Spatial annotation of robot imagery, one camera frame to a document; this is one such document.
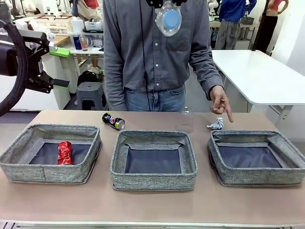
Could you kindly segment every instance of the shirt pocket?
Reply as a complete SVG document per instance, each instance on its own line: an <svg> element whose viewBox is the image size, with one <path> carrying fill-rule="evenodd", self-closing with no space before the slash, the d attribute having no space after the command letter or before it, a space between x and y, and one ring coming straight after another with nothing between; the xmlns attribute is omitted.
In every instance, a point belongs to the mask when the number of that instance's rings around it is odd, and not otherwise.
<svg viewBox="0 0 305 229"><path fill-rule="evenodd" d="M169 51L186 51L191 48L192 21L184 21L179 31L172 37L166 37L166 49Z"/></svg>

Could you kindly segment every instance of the plastic stool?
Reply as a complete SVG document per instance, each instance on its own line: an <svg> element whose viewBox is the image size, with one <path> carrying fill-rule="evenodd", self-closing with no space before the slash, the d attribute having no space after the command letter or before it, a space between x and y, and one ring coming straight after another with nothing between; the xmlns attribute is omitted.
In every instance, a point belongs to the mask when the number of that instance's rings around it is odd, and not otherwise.
<svg viewBox="0 0 305 229"><path fill-rule="evenodd" d="M101 83L81 83L77 88L76 95L78 110L92 110L92 107L95 107L96 111L108 110L106 97Z"/></svg>

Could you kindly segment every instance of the hand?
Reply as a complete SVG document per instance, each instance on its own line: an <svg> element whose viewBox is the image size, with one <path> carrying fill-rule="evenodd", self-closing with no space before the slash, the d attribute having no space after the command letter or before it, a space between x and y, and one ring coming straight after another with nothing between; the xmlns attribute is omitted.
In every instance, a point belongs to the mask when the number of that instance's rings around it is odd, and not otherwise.
<svg viewBox="0 0 305 229"><path fill-rule="evenodd" d="M213 104L211 105L211 112L217 115L221 115L224 111L227 112L230 122L233 122L233 115L229 104L229 99L226 96L222 86L215 86L210 91L210 97Z"/></svg>

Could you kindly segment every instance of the red top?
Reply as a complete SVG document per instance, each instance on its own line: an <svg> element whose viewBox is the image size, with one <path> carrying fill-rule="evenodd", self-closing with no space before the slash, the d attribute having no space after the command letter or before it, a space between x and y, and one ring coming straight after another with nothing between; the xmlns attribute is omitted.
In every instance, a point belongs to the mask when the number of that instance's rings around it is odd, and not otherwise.
<svg viewBox="0 0 305 229"><path fill-rule="evenodd" d="M86 5L90 7L91 9L96 9L99 7L99 3L97 0L84 0Z"/></svg>
<svg viewBox="0 0 305 229"><path fill-rule="evenodd" d="M274 11L278 11L278 6L281 4L282 1L284 0L274 0L274 3L270 9Z"/></svg>

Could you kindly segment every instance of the red can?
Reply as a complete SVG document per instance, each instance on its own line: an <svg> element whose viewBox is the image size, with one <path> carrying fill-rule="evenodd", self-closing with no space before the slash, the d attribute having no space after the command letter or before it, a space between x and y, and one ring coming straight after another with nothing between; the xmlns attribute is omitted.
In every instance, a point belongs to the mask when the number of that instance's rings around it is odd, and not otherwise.
<svg viewBox="0 0 305 229"><path fill-rule="evenodd" d="M72 144L71 142L64 141L58 144L58 165L73 165L72 156Z"/></svg>

